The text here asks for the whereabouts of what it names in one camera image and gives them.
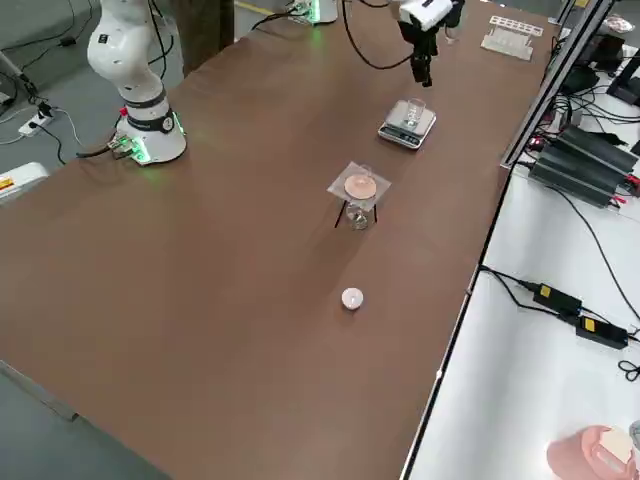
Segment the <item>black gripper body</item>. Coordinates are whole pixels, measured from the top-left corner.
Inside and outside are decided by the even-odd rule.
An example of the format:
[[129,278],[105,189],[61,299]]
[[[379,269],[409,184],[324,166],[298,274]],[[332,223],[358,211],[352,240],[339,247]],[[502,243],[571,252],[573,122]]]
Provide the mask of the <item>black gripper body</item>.
[[403,40],[412,46],[410,59],[438,55],[436,37],[441,28],[440,22],[428,30],[422,30],[419,25],[401,21],[398,22],[398,26]]

